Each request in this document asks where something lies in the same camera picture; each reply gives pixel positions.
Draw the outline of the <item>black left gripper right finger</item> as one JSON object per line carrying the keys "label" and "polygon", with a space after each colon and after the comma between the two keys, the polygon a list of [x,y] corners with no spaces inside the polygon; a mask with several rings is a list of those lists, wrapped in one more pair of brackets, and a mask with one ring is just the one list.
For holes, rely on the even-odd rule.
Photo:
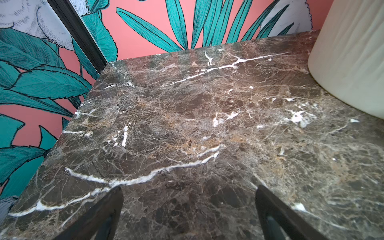
{"label": "black left gripper right finger", "polygon": [[325,240],[326,237],[309,225],[267,187],[259,185],[255,205],[266,240]]}

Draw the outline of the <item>black left frame post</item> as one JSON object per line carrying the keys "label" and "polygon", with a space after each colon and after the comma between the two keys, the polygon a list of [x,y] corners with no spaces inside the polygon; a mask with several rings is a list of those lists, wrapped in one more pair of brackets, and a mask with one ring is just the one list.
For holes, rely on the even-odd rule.
{"label": "black left frame post", "polygon": [[71,2],[62,0],[47,0],[47,2],[100,74],[108,62]]}

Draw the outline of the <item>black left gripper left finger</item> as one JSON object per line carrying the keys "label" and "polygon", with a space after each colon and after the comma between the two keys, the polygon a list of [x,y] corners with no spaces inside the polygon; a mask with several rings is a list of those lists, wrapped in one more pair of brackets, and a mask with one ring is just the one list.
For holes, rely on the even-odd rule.
{"label": "black left gripper left finger", "polygon": [[55,237],[56,240],[112,240],[115,237],[124,195],[121,187],[111,189],[100,201]]}

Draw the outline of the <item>white ribbed waste bin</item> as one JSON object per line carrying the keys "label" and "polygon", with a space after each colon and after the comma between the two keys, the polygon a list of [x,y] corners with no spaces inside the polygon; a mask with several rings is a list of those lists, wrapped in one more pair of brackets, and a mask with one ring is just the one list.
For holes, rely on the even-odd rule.
{"label": "white ribbed waste bin", "polygon": [[331,95],[383,119],[384,2],[334,1],[308,67]]}

